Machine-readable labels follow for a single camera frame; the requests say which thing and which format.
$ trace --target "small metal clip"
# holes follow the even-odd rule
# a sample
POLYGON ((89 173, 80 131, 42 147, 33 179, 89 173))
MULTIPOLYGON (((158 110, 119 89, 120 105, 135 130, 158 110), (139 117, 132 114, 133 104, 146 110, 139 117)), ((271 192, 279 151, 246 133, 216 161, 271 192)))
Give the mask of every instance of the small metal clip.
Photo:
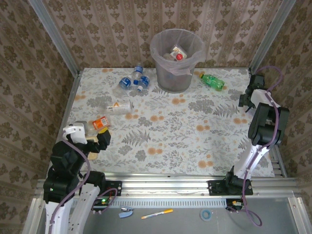
POLYGON ((128 206, 120 206, 121 211, 124 212, 129 212, 129 211, 133 211, 133 208, 128 207, 128 206))
POLYGON ((128 207, 128 206, 120 206, 121 211, 123 213, 119 213, 119 218, 126 218, 129 217, 133 214, 133 208, 128 207))

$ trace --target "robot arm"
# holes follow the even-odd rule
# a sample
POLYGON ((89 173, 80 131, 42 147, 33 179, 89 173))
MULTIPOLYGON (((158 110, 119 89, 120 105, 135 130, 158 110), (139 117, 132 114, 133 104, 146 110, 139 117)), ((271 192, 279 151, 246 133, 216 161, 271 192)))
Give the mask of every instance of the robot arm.
MULTIPOLYGON (((111 139, 108 130, 104 130, 98 133, 98 142, 86 140, 84 126, 81 123, 65 127, 64 132, 64 137, 86 156, 90 152, 99 153, 100 150, 106 150, 111 139)), ((77 187, 79 183, 77 176, 85 161, 73 148, 60 141, 52 149, 51 162, 53 166, 49 169, 48 177, 43 185, 43 199, 46 202, 46 234, 49 233, 52 213, 60 202, 77 187)), ((104 189, 105 182, 104 173, 91 171, 86 184, 82 186, 80 198, 71 219, 69 220, 69 213, 74 195, 57 210, 51 233, 82 233, 93 202, 100 190, 104 189)))
POLYGON ((241 195, 242 189, 246 191, 251 185, 251 173, 260 159, 273 146, 279 145, 284 136, 284 131, 289 117, 289 110, 278 105, 271 98, 271 94, 266 92, 264 88, 263 76, 253 75, 251 77, 246 93, 241 95, 239 99, 238 106, 243 107, 244 105, 248 106, 247 111, 251 108, 256 108, 256 112, 248 130, 248 138, 250 141, 239 162, 237 162, 231 170, 227 172, 225 180, 210 182, 210 184, 213 184, 213 186, 209 189, 210 195, 241 195), (277 134, 270 146, 263 147, 272 140, 274 133, 276 116, 273 104, 278 109, 279 122, 277 134), (250 169, 248 170, 245 188, 243 188, 243 180, 248 167, 250 167, 250 169))

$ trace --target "floral tablecloth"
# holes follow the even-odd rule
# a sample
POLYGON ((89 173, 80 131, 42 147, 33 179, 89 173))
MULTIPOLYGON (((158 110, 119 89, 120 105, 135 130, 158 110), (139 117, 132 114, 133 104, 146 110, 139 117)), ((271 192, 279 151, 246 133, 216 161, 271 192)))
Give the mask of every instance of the floral tablecloth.
MULTIPOLYGON (((130 68, 86 68, 83 71, 68 124, 103 116, 104 106, 127 100, 131 114, 108 116, 111 144, 90 161, 102 172, 188 174, 222 176, 239 160, 248 142, 252 119, 238 107, 249 75, 247 69, 195 69, 192 83, 181 94, 169 94, 157 85, 156 70, 147 90, 116 91, 130 68), (200 72, 214 75, 225 86, 218 92, 203 84, 200 72)), ((264 156, 253 176, 274 176, 264 156)))

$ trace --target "plastic bag liner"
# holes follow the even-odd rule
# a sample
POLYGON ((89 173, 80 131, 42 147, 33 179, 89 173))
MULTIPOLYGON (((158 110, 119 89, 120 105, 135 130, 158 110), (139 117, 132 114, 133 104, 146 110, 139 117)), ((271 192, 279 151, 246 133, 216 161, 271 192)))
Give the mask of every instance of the plastic bag liner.
POLYGON ((171 93, 186 90, 197 63, 206 59, 206 46, 196 34, 184 29, 168 29, 154 35, 150 44, 151 56, 156 62, 159 86, 171 93), (182 61, 166 60, 163 55, 179 45, 187 54, 182 61))

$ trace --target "green plastic bottle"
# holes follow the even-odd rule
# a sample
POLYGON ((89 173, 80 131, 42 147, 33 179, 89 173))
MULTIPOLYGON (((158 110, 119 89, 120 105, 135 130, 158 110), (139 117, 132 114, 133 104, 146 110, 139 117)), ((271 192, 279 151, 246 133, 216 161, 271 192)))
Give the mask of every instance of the green plastic bottle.
POLYGON ((214 88, 217 91, 221 91, 225 82, 214 77, 212 75, 204 75, 203 73, 199 74, 199 78, 201 78, 205 84, 208 84, 210 87, 214 88))

